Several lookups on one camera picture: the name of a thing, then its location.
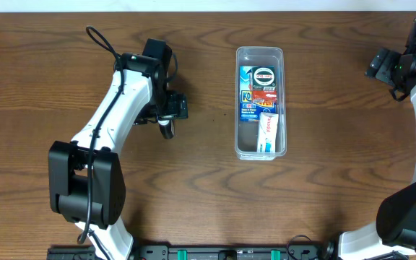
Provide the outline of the blue Kool Fever box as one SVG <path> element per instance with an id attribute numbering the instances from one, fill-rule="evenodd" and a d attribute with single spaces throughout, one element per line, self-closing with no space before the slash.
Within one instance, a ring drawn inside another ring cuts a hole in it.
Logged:
<path id="1" fill-rule="evenodd" d="M 261 105 L 252 102 L 252 87 L 251 87 L 251 69 L 254 66 L 241 66 L 239 68 L 239 85 L 238 97 L 241 121 L 258 121 L 261 112 L 274 113 L 276 111 L 276 103 L 272 105 Z"/>

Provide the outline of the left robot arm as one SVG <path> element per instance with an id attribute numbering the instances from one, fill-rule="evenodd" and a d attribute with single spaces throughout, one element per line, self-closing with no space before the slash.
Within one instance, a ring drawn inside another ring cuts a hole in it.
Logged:
<path id="1" fill-rule="evenodd" d="M 126 184 L 120 154 L 133 126 L 152 122 L 166 139 L 174 122 L 186 119 L 184 94 L 168 89 L 173 53 L 119 55 L 108 92 L 92 118 L 70 142 L 55 141 L 48 151 L 51 210 L 81 229 L 99 259 L 128 259 L 134 238 L 121 217 Z"/>

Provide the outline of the white Panadol box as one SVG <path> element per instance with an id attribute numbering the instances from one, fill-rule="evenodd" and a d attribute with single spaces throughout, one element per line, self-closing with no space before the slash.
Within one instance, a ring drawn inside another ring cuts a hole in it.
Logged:
<path id="1" fill-rule="evenodd" d="M 257 139 L 257 152 L 275 153 L 279 115 L 261 112 Z"/>

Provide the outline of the dark green round-logo box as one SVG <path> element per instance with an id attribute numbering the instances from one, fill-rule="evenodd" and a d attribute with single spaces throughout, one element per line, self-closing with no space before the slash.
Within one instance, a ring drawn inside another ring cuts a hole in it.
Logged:
<path id="1" fill-rule="evenodd" d="M 251 87 L 255 91 L 275 91 L 277 86 L 273 66 L 254 66 L 251 69 Z"/>

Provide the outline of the red medicine box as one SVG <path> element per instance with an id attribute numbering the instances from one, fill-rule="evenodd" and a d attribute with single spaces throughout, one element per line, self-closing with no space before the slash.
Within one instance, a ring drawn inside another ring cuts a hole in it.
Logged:
<path id="1" fill-rule="evenodd" d="M 272 105 L 277 102 L 277 92 L 275 90 L 253 90 L 252 102 L 261 105 Z"/>

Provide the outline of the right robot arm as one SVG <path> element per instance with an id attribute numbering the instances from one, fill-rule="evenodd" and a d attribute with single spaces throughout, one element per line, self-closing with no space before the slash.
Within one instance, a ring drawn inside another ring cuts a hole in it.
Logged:
<path id="1" fill-rule="evenodd" d="M 416 144 L 416 17 L 402 53 L 380 48 L 365 75 L 390 86 L 393 99 L 409 99 L 415 113 Z M 343 232 L 327 242 L 320 259 L 408 259 L 416 256 L 416 148 L 409 185 L 385 198 L 374 222 Z"/>

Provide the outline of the dark bottle white cap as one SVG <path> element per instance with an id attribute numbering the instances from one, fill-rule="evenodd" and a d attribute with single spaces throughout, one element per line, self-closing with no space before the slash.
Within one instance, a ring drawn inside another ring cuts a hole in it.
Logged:
<path id="1" fill-rule="evenodd" d="M 172 139 L 175 135 L 175 126 L 173 120 L 158 121 L 159 129 L 165 139 Z"/>

